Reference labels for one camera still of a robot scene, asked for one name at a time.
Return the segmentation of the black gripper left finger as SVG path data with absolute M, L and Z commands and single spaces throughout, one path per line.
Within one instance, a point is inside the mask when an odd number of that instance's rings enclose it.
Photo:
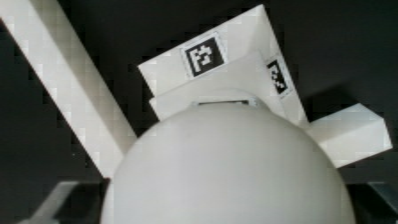
M 108 178 L 97 182 L 62 181 L 17 224 L 99 224 L 108 183 Z

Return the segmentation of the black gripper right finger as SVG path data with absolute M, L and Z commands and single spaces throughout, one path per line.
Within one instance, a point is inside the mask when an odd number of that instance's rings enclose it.
M 348 185 L 357 224 L 398 224 L 398 191 L 385 182 Z

